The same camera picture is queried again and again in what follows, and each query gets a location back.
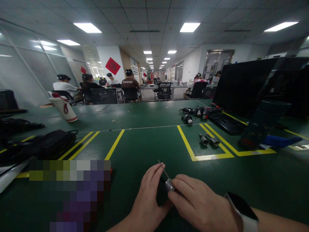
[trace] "black bag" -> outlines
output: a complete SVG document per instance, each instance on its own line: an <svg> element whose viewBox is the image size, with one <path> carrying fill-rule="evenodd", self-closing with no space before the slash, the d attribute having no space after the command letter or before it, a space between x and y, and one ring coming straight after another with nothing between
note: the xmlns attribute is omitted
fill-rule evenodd
<svg viewBox="0 0 309 232"><path fill-rule="evenodd" d="M77 133L77 130L55 130L44 136L20 142L0 154L0 166L20 164L32 156L39 160L56 160L71 148Z"/></svg>

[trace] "red diamond decoration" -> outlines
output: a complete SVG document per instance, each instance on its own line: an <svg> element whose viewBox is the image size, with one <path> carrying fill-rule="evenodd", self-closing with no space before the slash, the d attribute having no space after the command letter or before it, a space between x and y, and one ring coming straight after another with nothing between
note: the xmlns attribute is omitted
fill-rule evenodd
<svg viewBox="0 0 309 232"><path fill-rule="evenodd" d="M112 74L116 75L118 70L120 69L120 65L117 64L116 61L114 61L112 58L109 58L107 61L105 68L107 68L109 71L111 71Z"/></svg>

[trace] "hand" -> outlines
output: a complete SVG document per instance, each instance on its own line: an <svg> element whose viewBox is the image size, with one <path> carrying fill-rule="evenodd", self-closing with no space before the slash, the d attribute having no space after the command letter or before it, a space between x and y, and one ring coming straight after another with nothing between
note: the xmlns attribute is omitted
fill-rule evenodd
<svg viewBox="0 0 309 232"><path fill-rule="evenodd" d="M204 182L177 175L173 179L180 194L170 191L169 199L181 217L199 231L242 231L242 219L232 209L227 199L215 194Z"/></svg>
<svg viewBox="0 0 309 232"><path fill-rule="evenodd" d="M143 176L141 187L128 216L134 221L135 231L154 231L173 206L171 201L167 200L159 207L156 201L162 172L161 165L156 164L148 169Z"/></svg>

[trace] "computer monitor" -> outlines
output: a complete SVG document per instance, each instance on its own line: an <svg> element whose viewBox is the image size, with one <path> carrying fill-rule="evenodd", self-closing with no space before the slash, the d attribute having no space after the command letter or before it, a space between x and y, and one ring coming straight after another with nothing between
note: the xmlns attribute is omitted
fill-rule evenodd
<svg viewBox="0 0 309 232"><path fill-rule="evenodd" d="M250 119L263 99L287 101L309 57L279 57L225 65L213 102Z"/></svg>

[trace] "air vent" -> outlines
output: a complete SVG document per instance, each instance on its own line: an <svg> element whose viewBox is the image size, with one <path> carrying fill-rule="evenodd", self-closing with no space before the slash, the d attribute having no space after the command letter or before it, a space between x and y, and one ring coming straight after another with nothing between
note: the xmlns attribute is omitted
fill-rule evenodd
<svg viewBox="0 0 309 232"><path fill-rule="evenodd" d="M130 31L130 32L149 33L149 32L160 32L160 31L159 30L147 30L147 31Z"/></svg>
<svg viewBox="0 0 309 232"><path fill-rule="evenodd" d="M251 30L225 30L224 32L249 32Z"/></svg>

